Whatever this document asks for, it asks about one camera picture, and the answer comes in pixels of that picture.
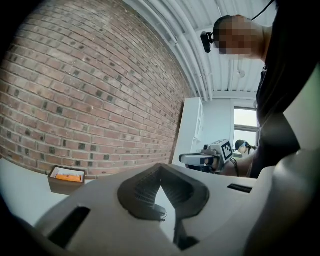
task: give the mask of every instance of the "corrugated ceiling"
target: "corrugated ceiling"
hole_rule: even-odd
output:
[[[143,16],[170,47],[196,97],[255,99],[264,66],[261,60],[238,60],[220,55],[213,46],[205,53],[200,34],[211,32],[215,21],[225,15],[253,18],[269,0],[124,0]],[[255,22],[272,26],[273,3]]]

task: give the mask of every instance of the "box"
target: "box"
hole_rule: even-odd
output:
[[[81,181],[68,181],[57,179],[56,175],[81,175]],[[81,188],[85,184],[86,173],[81,169],[65,168],[62,166],[54,166],[52,171],[48,175],[49,186],[52,193],[70,195],[73,191]]]

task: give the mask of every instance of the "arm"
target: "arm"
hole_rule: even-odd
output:
[[[254,151],[253,153],[251,153],[248,157],[246,158],[239,158],[236,159],[237,165],[238,165],[238,169],[239,169],[239,176],[240,177],[246,177],[248,174],[248,171],[250,170],[252,161],[256,155],[257,151]],[[230,161],[228,161],[225,166],[223,171],[221,172],[221,175],[225,175],[225,176],[237,176],[236,173],[236,168],[234,166],[234,164]]]

